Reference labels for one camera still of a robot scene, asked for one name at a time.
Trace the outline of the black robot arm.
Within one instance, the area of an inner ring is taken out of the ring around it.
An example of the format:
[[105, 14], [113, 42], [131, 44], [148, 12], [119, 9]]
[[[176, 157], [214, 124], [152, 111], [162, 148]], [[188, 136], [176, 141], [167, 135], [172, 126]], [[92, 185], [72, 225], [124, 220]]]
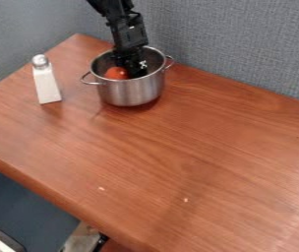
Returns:
[[131, 78], [148, 73], [144, 47], [148, 36], [143, 16], [132, 10], [132, 0], [87, 0], [95, 10], [107, 18], [111, 28], [113, 50], [112, 58], [117, 67], [123, 67]]

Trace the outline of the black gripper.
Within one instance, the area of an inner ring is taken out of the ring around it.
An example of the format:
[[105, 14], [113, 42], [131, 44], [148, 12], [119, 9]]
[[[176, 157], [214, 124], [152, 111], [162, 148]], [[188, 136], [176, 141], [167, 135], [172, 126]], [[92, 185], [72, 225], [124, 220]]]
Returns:
[[135, 11], [108, 12], [107, 25], [112, 31], [112, 58], [121, 61], [131, 79], [148, 74], [148, 64], [143, 47], [148, 44], [148, 36], [143, 15]]

